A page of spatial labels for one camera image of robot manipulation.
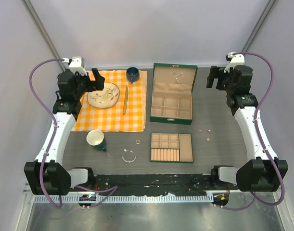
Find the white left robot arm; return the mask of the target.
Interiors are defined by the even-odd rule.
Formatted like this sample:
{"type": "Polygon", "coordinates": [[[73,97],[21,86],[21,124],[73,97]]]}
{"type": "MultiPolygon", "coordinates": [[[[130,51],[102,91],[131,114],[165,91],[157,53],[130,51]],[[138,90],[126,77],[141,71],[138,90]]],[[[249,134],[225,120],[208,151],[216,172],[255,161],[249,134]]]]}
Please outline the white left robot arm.
{"type": "Polygon", "coordinates": [[[34,195],[67,195],[79,186],[90,192],[95,187],[95,177],[90,167],[66,170],[63,155],[70,132],[81,110],[81,98],[87,92],[103,90],[105,78],[93,68],[94,79],[86,71],[66,70],[57,77],[58,90],[52,109],[45,107],[52,124],[43,147],[33,162],[26,162],[24,173],[34,195]]]}

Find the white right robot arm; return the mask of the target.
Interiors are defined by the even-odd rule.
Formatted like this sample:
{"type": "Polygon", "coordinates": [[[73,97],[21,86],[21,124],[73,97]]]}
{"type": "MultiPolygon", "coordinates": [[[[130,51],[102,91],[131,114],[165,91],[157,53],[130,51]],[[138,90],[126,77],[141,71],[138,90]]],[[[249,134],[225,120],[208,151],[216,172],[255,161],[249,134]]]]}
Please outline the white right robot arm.
{"type": "Polygon", "coordinates": [[[282,177],[288,170],[287,162],[278,159],[262,126],[258,101],[250,93],[252,71],[245,65],[237,65],[229,71],[212,66],[207,77],[207,88],[217,79],[216,89],[226,92],[227,105],[241,129],[248,158],[241,168],[214,166],[210,184],[215,190],[231,183],[242,192],[275,192],[280,181],[274,168],[278,167],[282,177]]]}

